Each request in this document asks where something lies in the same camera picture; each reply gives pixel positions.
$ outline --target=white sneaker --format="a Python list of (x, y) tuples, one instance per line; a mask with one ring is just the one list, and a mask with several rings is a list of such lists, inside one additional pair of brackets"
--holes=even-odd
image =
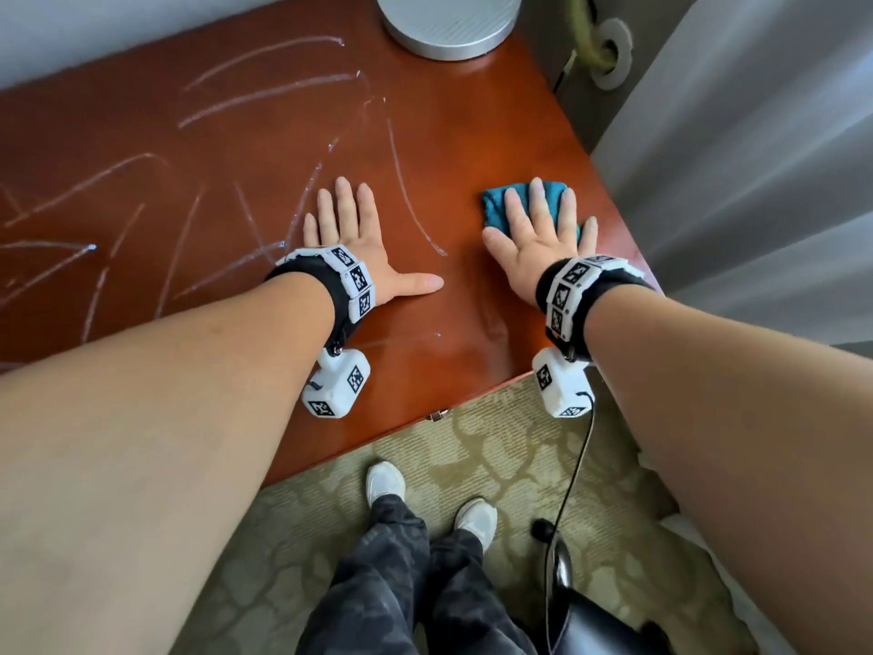
[(497, 532), (497, 509), (485, 499), (467, 501), (457, 511), (455, 528), (470, 531), (482, 543), (482, 551), (485, 552)]
[(373, 507), (376, 499), (386, 494), (406, 498), (403, 474), (390, 462), (376, 462), (366, 470), (366, 504)]

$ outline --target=round metal base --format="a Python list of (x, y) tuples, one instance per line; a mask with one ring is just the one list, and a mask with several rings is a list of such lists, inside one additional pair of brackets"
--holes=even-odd
[(472, 59), (507, 38), (521, 0), (377, 0), (385, 27), (416, 55), (443, 62)]

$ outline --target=hand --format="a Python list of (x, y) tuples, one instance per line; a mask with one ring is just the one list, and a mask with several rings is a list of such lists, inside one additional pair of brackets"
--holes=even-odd
[(319, 219), (306, 214), (303, 220), (303, 245), (317, 248), (342, 243), (366, 269), (376, 286), (376, 305), (381, 306), (395, 296), (430, 294), (442, 287), (442, 277), (432, 273), (398, 273), (387, 263), (387, 253), (381, 241), (379, 213), (373, 191), (365, 183), (358, 186), (358, 206), (352, 195), (352, 186), (345, 177), (336, 180), (337, 217), (333, 214), (333, 197), (322, 188), (318, 195)]
[(531, 217), (525, 214), (518, 193), (508, 188), (504, 195), (512, 239), (494, 227), (482, 230), (488, 252), (507, 273), (509, 286), (527, 303), (536, 307), (537, 283), (543, 272), (560, 259), (594, 255), (597, 248), (597, 219), (591, 217), (582, 227), (576, 247), (576, 194), (568, 188), (561, 196), (558, 230), (555, 231), (546, 203), (546, 190), (540, 177), (531, 181)]

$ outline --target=carpet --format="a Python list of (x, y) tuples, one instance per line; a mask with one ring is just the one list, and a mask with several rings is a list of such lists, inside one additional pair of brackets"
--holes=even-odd
[[(563, 518), (574, 586), (623, 621), (654, 620), (678, 655), (757, 651), (733, 616), (707, 553), (657, 520), (676, 505), (638, 448), (602, 379), (590, 373), (596, 423)], [(366, 467), (387, 459), (403, 472), (407, 503), (432, 535), (447, 533), (473, 496), (498, 510), (486, 570), (512, 616), (542, 615), (543, 548), (535, 517), (554, 519), (587, 428), (543, 409), (532, 377), (417, 423), (268, 487), (228, 543), (173, 655), (289, 655), (336, 561), (366, 529)]]

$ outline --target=teal cloth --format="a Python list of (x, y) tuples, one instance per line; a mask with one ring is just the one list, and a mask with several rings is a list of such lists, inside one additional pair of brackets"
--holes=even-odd
[[(558, 227), (558, 208), (561, 205), (561, 195), (567, 190), (567, 185), (565, 183), (561, 183), (560, 181), (543, 181), (543, 187), (546, 190), (546, 202), (548, 203), (549, 213), (552, 214), (552, 220), (554, 221), (555, 228)], [(509, 220), (507, 219), (507, 208), (504, 206), (503, 197), (504, 193), (506, 193), (507, 188), (514, 188), (515, 192), (518, 193), (518, 196), (521, 198), (521, 203), (525, 207), (525, 213), (528, 215), (531, 214), (531, 210), (528, 207), (528, 199), (527, 199), (527, 190), (528, 186), (526, 183), (514, 183), (509, 186), (502, 186), (500, 188), (489, 188), (485, 193), (482, 194), (482, 203), (486, 208), (486, 227), (496, 227), (498, 230), (503, 232), (508, 237), (509, 233)], [(576, 225), (576, 242), (579, 242), (579, 239), (582, 238), (582, 230), (579, 225)]]

